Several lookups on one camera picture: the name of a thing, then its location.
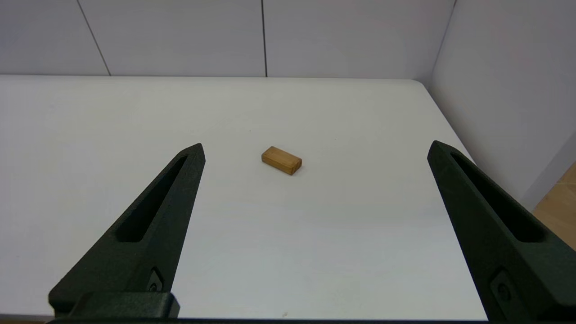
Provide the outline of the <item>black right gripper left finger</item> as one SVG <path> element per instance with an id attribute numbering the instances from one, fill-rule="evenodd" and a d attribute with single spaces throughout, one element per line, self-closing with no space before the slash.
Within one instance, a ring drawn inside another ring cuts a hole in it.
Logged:
<path id="1" fill-rule="evenodd" d="M 183 149 L 49 292 L 56 318 L 175 318 L 171 293 L 206 162 Z"/>

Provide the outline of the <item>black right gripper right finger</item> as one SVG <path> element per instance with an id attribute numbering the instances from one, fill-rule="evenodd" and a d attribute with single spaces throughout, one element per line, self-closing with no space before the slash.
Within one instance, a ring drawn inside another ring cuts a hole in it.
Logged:
<path id="1" fill-rule="evenodd" d="M 574 323 L 575 251 L 453 146 L 427 160 L 487 318 Z"/>

